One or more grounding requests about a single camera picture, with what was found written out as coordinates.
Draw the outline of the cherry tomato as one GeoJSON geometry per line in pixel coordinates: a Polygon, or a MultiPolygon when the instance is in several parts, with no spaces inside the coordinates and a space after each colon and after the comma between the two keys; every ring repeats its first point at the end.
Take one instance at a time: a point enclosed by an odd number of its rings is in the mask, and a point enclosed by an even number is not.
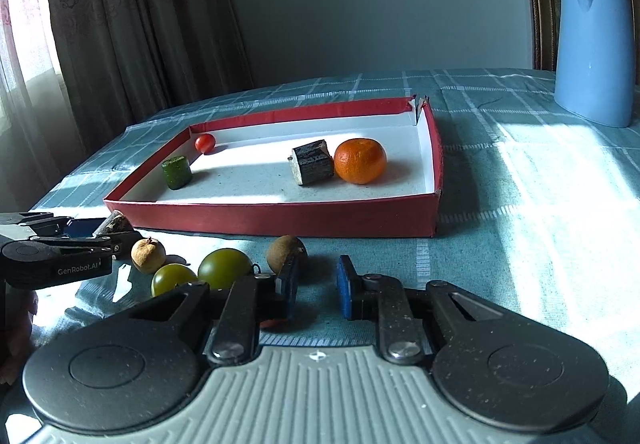
{"type": "Polygon", "coordinates": [[[260,323],[260,328],[262,329],[272,329],[274,327],[283,325],[286,323],[285,319],[268,319],[264,320],[260,323]]]}
{"type": "Polygon", "coordinates": [[[194,147],[201,155],[209,155],[209,153],[212,153],[215,150],[216,144],[216,138],[212,134],[198,135],[194,141],[194,147]]]}

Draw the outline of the green cucumber piece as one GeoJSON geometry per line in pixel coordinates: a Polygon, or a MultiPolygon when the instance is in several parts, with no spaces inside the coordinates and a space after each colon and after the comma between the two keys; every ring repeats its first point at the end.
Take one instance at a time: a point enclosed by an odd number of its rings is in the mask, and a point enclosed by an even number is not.
{"type": "Polygon", "coordinates": [[[192,171],[186,156],[174,156],[160,164],[165,183],[171,190],[180,189],[192,181],[192,171]]]}

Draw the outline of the orange tangerine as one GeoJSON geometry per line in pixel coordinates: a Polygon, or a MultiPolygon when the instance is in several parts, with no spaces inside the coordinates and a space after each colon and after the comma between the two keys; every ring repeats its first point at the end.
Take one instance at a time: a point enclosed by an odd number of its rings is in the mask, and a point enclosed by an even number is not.
{"type": "Polygon", "coordinates": [[[334,172],[343,181],[366,185],[381,177],[387,164],[383,146],[371,138],[352,138],[334,152],[334,172]]]}

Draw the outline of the small brown longan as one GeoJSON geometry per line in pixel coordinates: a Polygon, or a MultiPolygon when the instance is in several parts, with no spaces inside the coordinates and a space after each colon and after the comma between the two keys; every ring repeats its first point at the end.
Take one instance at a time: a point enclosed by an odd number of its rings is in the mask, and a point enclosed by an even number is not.
{"type": "Polygon", "coordinates": [[[266,253],[267,264],[274,274],[279,274],[291,255],[297,257],[300,266],[305,266],[308,262],[306,247],[299,238],[290,235],[281,236],[269,246],[266,253]]]}

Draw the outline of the small dark sugarcane piece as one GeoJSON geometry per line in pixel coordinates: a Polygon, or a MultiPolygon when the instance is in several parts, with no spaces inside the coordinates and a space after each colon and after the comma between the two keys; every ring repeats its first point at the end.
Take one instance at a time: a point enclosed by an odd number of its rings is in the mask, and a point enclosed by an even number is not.
{"type": "Polygon", "coordinates": [[[334,162],[324,139],[293,148],[288,163],[299,186],[324,182],[334,176],[334,162]]]}

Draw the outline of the grey patterned curtain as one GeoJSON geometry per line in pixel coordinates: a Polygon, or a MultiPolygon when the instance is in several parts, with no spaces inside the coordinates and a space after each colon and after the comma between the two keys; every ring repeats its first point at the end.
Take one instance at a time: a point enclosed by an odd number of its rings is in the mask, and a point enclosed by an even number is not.
{"type": "Polygon", "coordinates": [[[232,0],[48,1],[89,152],[157,112],[253,85],[232,0]]]}

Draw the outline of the small green tomato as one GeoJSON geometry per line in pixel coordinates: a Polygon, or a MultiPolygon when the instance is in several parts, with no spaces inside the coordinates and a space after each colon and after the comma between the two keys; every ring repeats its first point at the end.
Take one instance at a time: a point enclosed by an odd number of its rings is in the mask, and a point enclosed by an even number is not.
{"type": "Polygon", "coordinates": [[[169,263],[158,269],[151,281],[152,297],[158,297],[176,287],[198,280],[186,265],[169,263]]]}

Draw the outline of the large purple sugarcane piece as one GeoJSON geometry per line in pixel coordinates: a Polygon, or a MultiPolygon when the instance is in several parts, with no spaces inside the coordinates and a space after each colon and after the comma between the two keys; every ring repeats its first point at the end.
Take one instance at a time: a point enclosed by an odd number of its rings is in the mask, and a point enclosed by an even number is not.
{"type": "Polygon", "coordinates": [[[114,234],[130,233],[134,227],[121,211],[114,210],[92,233],[93,237],[107,237],[114,234]]]}

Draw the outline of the large tan longan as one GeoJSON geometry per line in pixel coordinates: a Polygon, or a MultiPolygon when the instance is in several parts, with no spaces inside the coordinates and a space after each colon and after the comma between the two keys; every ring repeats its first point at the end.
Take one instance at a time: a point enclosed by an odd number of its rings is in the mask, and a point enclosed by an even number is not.
{"type": "Polygon", "coordinates": [[[132,246],[130,259],[142,274],[154,274],[165,264],[166,250],[157,239],[142,238],[132,246]]]}

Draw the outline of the red cardboard tray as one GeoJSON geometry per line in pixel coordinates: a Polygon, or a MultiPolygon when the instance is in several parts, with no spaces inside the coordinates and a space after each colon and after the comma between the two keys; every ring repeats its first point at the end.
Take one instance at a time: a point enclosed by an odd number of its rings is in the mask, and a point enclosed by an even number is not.
{"type": "Polygon", "coordinates": [[[327,238],[435,234],[444,156],[414,97],[186,126],[105,198],[137,227],[327,238]]]}

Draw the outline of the blue electric kettle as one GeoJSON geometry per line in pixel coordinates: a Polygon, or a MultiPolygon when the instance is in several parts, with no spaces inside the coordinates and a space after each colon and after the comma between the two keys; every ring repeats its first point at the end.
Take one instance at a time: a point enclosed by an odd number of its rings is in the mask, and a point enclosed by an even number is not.
{"type": "Polygon", "coordinates": [[[561,0],[555,102],[605,126],[626,127],[634,107],[631,0],[561,0]]]}

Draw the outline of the large green tomato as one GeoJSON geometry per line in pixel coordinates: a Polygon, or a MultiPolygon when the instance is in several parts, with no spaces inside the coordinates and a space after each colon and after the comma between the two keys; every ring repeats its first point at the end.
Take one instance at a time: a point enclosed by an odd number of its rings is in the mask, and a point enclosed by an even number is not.
{"type": "Polygon", "coordinates": [[[230,289],[236,279],[253,273],[253,262],[242,251],[222,248],[207,254],[198,267],[198,279],[212,289],[230,289]]]}

